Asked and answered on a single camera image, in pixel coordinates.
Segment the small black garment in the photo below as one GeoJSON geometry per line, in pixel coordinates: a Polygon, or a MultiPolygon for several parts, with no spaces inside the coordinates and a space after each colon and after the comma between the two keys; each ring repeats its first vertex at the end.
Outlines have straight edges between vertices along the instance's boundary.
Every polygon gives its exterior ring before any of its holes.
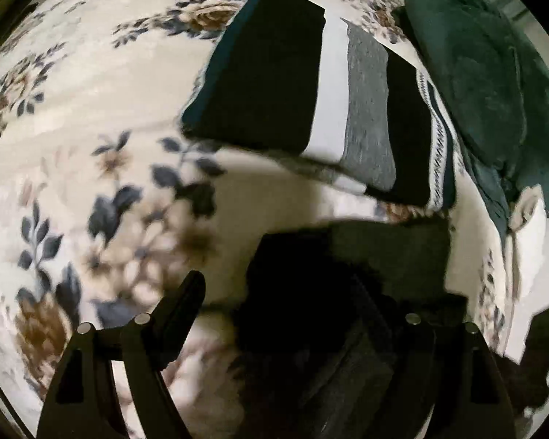
{"type": "Polygon", "coordinates": [[[234,316],[241,436],[417,436],[434,405],[435,329],[466,310],[444,287],[449,254],[441,218],[263,236],[234,316]]]}

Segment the stack of folded clothes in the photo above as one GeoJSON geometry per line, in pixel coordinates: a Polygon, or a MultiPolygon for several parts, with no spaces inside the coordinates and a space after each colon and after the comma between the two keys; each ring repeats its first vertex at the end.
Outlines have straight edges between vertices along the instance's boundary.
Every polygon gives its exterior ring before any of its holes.
{"type": "Polygon", "coordinates": [[[392,203],[438,211],[456,199],[454,137],[430,79],[309,0],[247,0],[180,125],[392,203]]]}

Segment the white cloth with tag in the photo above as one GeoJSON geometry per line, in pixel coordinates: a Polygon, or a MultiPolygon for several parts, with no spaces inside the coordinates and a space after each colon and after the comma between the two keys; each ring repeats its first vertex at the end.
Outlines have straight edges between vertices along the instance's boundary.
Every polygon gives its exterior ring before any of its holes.
{"type": "Polygon", "coordinates": [[[525,298],[545,260],[545,199],[542,186],[523,189],[514,204],[505,245],[505,269],[514,302],[525,298]]]}

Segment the floral fleece bed blanket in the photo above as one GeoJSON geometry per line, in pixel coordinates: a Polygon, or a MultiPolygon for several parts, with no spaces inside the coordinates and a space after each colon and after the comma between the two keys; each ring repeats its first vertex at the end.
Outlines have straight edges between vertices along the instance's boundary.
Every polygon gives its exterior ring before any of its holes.
{"type": "MultiPolygon", "coordinates": [[[[237,303],[270,231],[411,207],[184,140],[176,117],[246,0],[42,0],[0,46],[0,407],[34,434],[74,323],[130,318],[199,267],[237,303]]],[[[311,0],[408,60],[402,0],[311,0]]]]}

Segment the dark green fleece garment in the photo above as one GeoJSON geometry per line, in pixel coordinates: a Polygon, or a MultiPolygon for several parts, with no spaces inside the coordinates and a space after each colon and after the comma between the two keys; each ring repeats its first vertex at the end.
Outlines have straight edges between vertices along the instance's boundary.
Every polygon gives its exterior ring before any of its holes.
{"type": "Polygon", "coordinates": [[[528,186],[542,188],[549,217],[549,69],[533,44],[487,0],[404,0],[393,16],[439,92],[499,234],[528,186]]]}

